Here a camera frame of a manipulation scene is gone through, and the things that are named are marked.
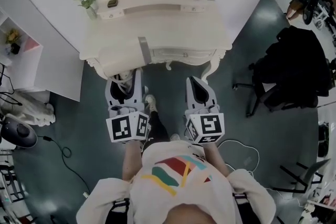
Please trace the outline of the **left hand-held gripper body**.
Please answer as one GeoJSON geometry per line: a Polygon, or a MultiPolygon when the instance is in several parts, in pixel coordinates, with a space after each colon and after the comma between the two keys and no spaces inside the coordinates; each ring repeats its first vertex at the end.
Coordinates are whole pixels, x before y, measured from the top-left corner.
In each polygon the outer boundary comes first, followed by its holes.
{"type": "Polygon", "coordinates": [[[112,143],[145,141],[149,116],[129,106],[112,106],[106,119],[112,143]]]}

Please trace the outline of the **pink card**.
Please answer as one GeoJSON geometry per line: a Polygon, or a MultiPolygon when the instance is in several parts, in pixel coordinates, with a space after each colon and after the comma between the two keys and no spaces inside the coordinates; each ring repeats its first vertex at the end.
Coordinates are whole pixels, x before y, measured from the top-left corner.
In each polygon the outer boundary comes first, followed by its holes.
{"type": "Polygon", "coordinates": [[[29,51],[38,46],[39,44],[37,44],[32,38],[28,37],[25,43],[25,51],[29,51]]]}

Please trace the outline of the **yellow flowers in black pot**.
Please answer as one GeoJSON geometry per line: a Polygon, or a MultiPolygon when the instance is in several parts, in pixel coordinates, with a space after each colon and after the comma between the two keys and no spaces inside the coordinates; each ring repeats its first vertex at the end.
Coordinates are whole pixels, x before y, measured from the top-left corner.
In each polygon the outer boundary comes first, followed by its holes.
{"type": "Polygon", "coordinates": [[[10,52],[17,55],[20,51],[20,33],[17,29],[12,28],[6,33],[6,43],[10,44],[10,52]]]}

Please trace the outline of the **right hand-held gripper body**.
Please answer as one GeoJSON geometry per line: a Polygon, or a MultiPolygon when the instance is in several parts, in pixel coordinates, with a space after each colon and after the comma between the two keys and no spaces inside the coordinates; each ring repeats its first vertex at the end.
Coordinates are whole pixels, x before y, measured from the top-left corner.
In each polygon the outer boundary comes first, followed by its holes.
{"type": "Polygon", "coordinates": [[[185,111],[186,128],[195,144],[216,143],[225,134],[224,114],[219,105],[185,111]]]}

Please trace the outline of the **green glass vase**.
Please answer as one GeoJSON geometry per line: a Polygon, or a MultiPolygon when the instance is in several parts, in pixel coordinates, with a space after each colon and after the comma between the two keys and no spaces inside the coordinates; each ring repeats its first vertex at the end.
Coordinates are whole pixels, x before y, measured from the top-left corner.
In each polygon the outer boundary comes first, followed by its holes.
{"type": "Polygon", "coordinates": [[[97,18],[97,13],[95,11],[94,8],[92,8],[91,6],[89,6],[87,9],[86,9],[86,12],[87,12],[87,15],[89,16],[89,18],[91,20],[95,20],[97,18]]]}

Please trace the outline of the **white ornate vanity table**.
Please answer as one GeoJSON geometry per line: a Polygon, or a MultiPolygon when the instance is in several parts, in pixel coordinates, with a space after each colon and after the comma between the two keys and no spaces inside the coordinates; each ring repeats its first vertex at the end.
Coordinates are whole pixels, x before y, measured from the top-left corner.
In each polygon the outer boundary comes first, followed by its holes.
{"type": "Polygon", "coordinates": [[[97,0],[97,19],[87,24],[79,57],[107,78],[100,66],[99,52],[122,47],[127,41],[145,37],[152,62],[182,62],[205,65],[202,80],[214,73],[231,50],[218,6],[214,0],[97,0]]]}

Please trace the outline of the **cream hair dryer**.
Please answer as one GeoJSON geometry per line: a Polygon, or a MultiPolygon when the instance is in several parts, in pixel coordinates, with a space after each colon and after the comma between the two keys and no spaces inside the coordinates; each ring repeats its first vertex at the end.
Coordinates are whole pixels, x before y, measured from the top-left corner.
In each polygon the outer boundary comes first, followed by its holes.
{"type": "Polygon", "coordinates": [[[99,62],[104,75],[126,94],[131,88],[133,70],[152,62],[147,39],[138,37],[122,47],[105,47],[99,52],[99,62]]]}

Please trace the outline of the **grey chair with black legs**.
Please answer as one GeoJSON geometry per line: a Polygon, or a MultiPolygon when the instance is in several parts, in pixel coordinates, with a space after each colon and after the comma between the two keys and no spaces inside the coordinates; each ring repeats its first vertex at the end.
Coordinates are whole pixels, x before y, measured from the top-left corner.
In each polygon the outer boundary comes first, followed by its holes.
{"type": "Polygon", "coordinates": [[[293,189],[273,187],[272,190],[292,194],[305,194],[307,190],[311,187],[311,185],[318,185],[322,183],[323,175],[320,174],[318,171],[319,169],[327,166],[330,161],[331,159],[325,159],[312,164],[310,167],[307,167],[300,162],[296,162],[296,165],[303,168],[304,170],[300,176],[295,175],[289,169],[280,165],[280,169],[295,180],[292,183],[295,187],[293,189]]]}

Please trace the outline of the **person's left forearm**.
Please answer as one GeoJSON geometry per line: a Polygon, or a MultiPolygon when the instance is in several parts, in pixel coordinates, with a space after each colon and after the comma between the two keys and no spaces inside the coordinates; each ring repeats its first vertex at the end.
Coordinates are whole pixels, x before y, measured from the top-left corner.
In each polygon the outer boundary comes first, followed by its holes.
{"type": "Polygon", "coordinates": [[[141,142],[132,141],[125,145],[122,179],[130,181],[142,168],[141,142]]]}

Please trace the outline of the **person's right forearm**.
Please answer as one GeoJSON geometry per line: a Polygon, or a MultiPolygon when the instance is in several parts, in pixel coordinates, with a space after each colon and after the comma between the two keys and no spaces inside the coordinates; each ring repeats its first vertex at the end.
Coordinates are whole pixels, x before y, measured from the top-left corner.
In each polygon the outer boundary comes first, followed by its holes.
{"type": "Polygon", "coordinates": [[[213,165],[223,176],[227,177],[230,171],[220,155],[215,143],[203,144],[206,160],[213,165]]]}

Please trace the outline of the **person's black trouser leg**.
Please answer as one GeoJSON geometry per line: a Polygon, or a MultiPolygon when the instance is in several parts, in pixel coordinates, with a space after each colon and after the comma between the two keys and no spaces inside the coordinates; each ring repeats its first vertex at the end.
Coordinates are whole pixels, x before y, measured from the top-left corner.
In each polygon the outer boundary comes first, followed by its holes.
{"type": "Polygon", "coordinates": [[[162,124],[159,114],[156,111],[150,112],[149,124],[151,130],[149,131],[148,138],[145,146],[150,146],[154,143],[169,142],[170,137],[167,133],[165,126],[162,124]]]}

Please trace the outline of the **dark round domed object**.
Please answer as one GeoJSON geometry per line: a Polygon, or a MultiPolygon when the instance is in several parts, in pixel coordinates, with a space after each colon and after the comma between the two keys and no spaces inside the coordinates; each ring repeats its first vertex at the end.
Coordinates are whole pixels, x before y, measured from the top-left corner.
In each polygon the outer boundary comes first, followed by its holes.
{"type": "Polygon", "coordinates": [[[0,146],[31,148],[37,143],[37,135],[33,128],[19,118],[7,114],[0,120],[0,146]]]}

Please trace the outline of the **black metal rack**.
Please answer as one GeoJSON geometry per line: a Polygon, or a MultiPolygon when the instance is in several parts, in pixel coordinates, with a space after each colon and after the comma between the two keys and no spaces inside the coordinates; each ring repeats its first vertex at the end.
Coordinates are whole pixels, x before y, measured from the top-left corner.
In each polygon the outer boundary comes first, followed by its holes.
{"type": "Polygon", "coordinates": [[[20,224],[20,217],[30,216],[26,198],[25,186],[14,169],[13,151],[0,149],[0,205],[10,224],[20,224]]]}

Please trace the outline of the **person's left shoe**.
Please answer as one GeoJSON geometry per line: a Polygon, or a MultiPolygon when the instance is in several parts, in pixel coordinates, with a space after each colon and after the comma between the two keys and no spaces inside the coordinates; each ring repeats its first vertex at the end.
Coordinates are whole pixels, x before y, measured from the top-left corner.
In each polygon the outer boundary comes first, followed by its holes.
{"type": "Polygon", "coordinates": [[[155,99],[154,95],[148,94],[145,97],[145,102],[146,102],[150,112],[157,112],[156,99],[155,99]]]}

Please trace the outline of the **white cubby shelf unit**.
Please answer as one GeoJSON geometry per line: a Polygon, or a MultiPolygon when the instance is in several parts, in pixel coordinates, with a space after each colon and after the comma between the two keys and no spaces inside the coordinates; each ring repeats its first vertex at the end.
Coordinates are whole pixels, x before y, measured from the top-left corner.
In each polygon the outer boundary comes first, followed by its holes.
{"type": "Polygon", "coordinates": [[[38,47],[25,51],[28,37],[30,36],[0,8],[0,63],[5,65],[15,90],[39,91],[36,76],[43,46],[36,42],[38,47]],[[12,28],[20,33],[20,51],[17,55],[10,52],[10,44],[6,43],[6,33],[12,28]]]}

